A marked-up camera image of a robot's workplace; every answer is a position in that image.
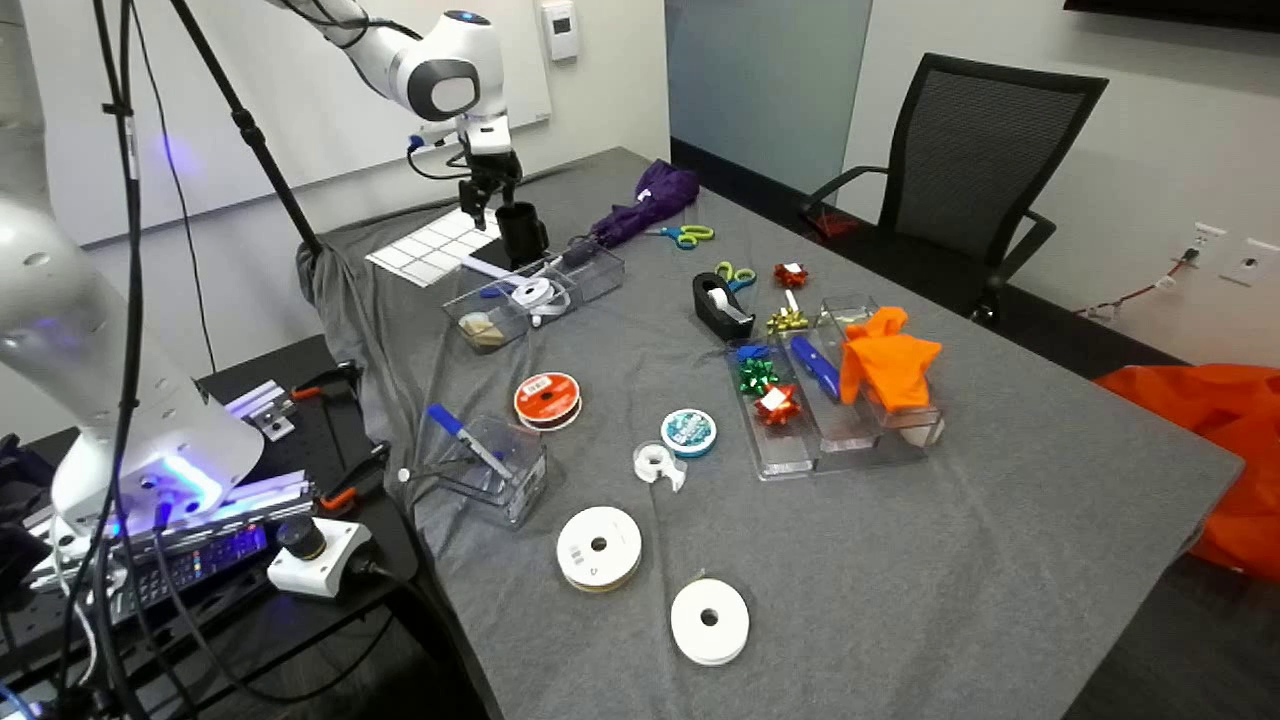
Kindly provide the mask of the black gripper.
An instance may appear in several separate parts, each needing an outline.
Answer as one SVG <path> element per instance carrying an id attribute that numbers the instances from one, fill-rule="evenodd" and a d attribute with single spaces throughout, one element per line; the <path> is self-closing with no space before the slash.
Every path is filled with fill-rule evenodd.
<path id="1" fill-rule="evenodd" d="M 526 169 L 514 143 L 508 118 L 486 118 L 468 124 L 462 134 L 468 174 L 462 179 L 462 210 L 486 227 L 486 207 L 502 200 L 498 207 L 514 207 Z"/>

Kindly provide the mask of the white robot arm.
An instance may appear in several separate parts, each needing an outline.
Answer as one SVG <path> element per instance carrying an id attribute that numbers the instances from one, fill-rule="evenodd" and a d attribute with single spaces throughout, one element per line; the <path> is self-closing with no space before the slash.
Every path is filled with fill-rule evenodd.
<path id="1" fill-rule="evenodd" d="M 411 37 L 367 20 L 353 0 L 311 0 L 308 23 L 375 96 L 421 118 L 455 118 L 476 141 L 508 114 L 502 40 L 476 10 L 444 10 L 427 37 Z M 252 424 L 170 362 L 144 368 L 135 333 L 135 307 L 52 214 L 0 197 L 0 360 L 79 427 L 52 470 L 52 514 L 79 536 L 112 511 L 212 511 L 266 453 Z"/>

